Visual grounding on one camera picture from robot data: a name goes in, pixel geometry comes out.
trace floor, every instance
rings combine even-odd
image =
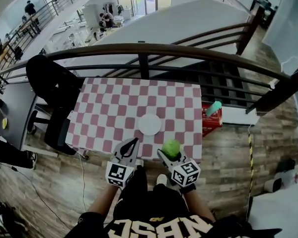
[[[274,54],[260,43],[264,31],[258,29],[243,56],[280,71]],[[255,178],[252,195],[262,192],[263,183],[273,177],[277,163],[292,157],[298,163],[298,115],[293,98],[265,114],[250,129],[253,139]],[[90,153],[85,170],[85,204],[88,207],[106,185],[107,156]],[[145,162],[149,185],[165,172],[161,163]],[[250,185],[250,160],[247,127],[224,125],[203,139],[201,176],[197,192],[221,218],[244,216]],[[76,157],[40,155],[36,170],[22,171],[41,197],[70,227],[83,212],[82,170]],[[0,200],[17,208],[29,227],[29,237],[63,237],[69,230],[39,200],[30,182],[7,167],[0,170]]]

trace black office chair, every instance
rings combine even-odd
[[[67,117],[75,107],[83,80],[43,55],[37,55],[28,61],[26,74],[34,92],[54,108],[50,120],[37,118],[37,112],[34,112],[28,129],[30,130],[35,122],[47,123],[45,143],[55,150],[74,155],[76,151],[65,143],[70,125]]]

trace checkered tablecloth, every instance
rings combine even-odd
[[[144,136],[138,120],[155,114],[160,132]],[[74,111],[66,143],[75,148],[112,153],[129,138],[140,139],[138,157],[157,159],[168,139],[180,141],[189,158],[201,161],[202,105],[199,85],[122,78],[86,78]]]

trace sneaker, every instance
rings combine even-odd
[[[167,186],[168,178],[166,175],[160,174],[157,178],[156,185],[163,184],[164,186]]]
[[[136,159],[136,167],[137,166],[142,166],[142,167],[144,167],[144,160],[142,160],[142,159]]]

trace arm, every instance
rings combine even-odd
[[[108,184],[102,193],[95,199],[93,204],[88,209],[88,212],[99,213],[106,217],[117,190],[117,186]]]
[[[201,201],[201,199],[199,198],[199,195],[195,190],[192,190],[184,194],[184,198],[185,198],[185,201],[187,202],[190,212],[215,222],[215,218],[213,214],[211,213],[209,208]]]

